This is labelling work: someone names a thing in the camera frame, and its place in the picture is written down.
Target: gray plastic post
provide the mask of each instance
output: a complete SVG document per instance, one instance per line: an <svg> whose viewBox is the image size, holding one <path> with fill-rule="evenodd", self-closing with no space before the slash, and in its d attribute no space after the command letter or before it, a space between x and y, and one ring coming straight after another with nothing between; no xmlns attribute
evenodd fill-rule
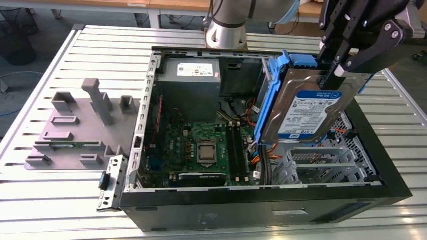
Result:
<svg viewBox="0 0 427 240"><path fill-rule="evenodd" d="M133 96L122 96L119 105L123 114L135 114L138 112Z"/></svg>
<svg viewBox="0 0 427 240"><path fill-rule="evenodd" d="M88 93L92 99L92 106L99 114L102 122L106 126L114 124L114 117L110 114L108 104L106 104L106 99L100 92L100 80L96 78L87 78L83 81L82 89Z"/></svg>
<svg viewBox="0 0 427 240"><path fill-rule="evenodd" d="M75 103L76 100L70 92L58 92L52 99L52 104L60 114L72 114L68 104Z"/></svg>

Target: side panel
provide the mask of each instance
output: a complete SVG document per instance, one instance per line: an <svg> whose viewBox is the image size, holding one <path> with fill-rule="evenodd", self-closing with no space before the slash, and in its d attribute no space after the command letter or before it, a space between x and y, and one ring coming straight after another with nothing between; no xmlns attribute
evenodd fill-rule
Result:
<svg viewBox="0 0 427 240"><path fill-rule="evenodd" d="M274 227L341 222L378 204L354 199L126 207L145 231Z"/></svg>

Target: metal slotted table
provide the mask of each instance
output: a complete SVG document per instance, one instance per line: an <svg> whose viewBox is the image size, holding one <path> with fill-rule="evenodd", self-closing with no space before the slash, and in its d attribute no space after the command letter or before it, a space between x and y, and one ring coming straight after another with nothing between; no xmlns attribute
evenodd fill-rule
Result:
<svg viewBox="0 0 427 240"><path fill-rule="evenodd" d="M249 34L254 51L318 53L319 38ZM142 232L123 212L96 213L102 171L27 171L26 158L44 129L56 92L88 98L84 78L100 79L111 98L146 89L153 46L205 47L201 31L86 26L74 30L0 144L0 238L427 238L427 118L386 70L357 101L414 197L338 224L210 231Z"/></svg>

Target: wire bundle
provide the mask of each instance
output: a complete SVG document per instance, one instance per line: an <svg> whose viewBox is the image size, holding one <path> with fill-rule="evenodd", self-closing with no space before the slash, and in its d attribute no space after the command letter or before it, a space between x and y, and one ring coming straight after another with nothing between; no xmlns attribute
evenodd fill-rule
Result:
<svg viewBox="0 0 427 240"><path fill-rule="evenodd" d="M251 110L253 110L253 108L255 106L255 103L257 103L257 98L254 97L253 106L249 107L249 105L246 105L247 110L246 110L246 114L245 114L246 115L246 121L253 127L257 126L257 123L251 121L250 113L251 113Z"/></svg>
<svg viewBox="0 0 427 240"><path fill-rule="evenodd" d="M273 163L270 162L269 151L266 145L258 146L259 160L261 160L261 185L273 184Z"/></svg>
<svg viewBox="0 0 427 240"><path fill-rule="evenodd" d="M227 120L229 122L237 123L237 122L241 120L239 118L230 116L230 115L227 114L227 112L226 112L223 109L221 109L221 108L217 109L217 114L221 115L222 118L223 118L225 120Z"/></svg>
<svg viewBox="0 0 427 240"><path fill-rule="evenodd" d="M269 158L270 159L282 159L283 158L283 156L279 156L279 155L274 155L273 153L274 153L274 151L275 151L275 149L277 149L277 147L278 147L278 144L274 144L273 145L273 148L267 151L267 154L269 154ZM253 165L255 165L255 164L258 164L259 162L261 162L261 154L257 156L257 157L254 157L254 159L253 159L253 161L251 161L251 163L253 163Z"/></svg>

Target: red wire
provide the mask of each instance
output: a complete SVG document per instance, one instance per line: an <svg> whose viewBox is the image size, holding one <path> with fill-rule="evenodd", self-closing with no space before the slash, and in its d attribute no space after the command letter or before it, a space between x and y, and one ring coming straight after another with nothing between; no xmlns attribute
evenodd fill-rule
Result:
<svg viewBox="0 0 427 240"><path fill-rule="evenodd" d="M253 110L253 108L254 108L254 106L255 106L255 102L257 102L257 98L254 97L253 106L251 106L251 107L247 109L247 111L246 111L246 120L247 120L247 123L249 123L253 127L257 126L257 123L251 121L251 119L250 119L250 113L251 113L251 110Z"/></svg>
<svg viewBox="0 0 427 240"><path fill-rule="evenodd" d="M158 130L159 130L159 126L161 126L162 108L163 108L163 95L161 96L159 115L158 115L158 121L155 122L154 135L153 135L153 139L151 139L150 145L155 142L157 135L158 135Z"/></svg>
<svg viewBox="0 0 427 240"><path fill-rule="evenodd" d="M333 130L342 132L342 133L346 133L346 130L343 130L343 129L333 128Z"/></svg>

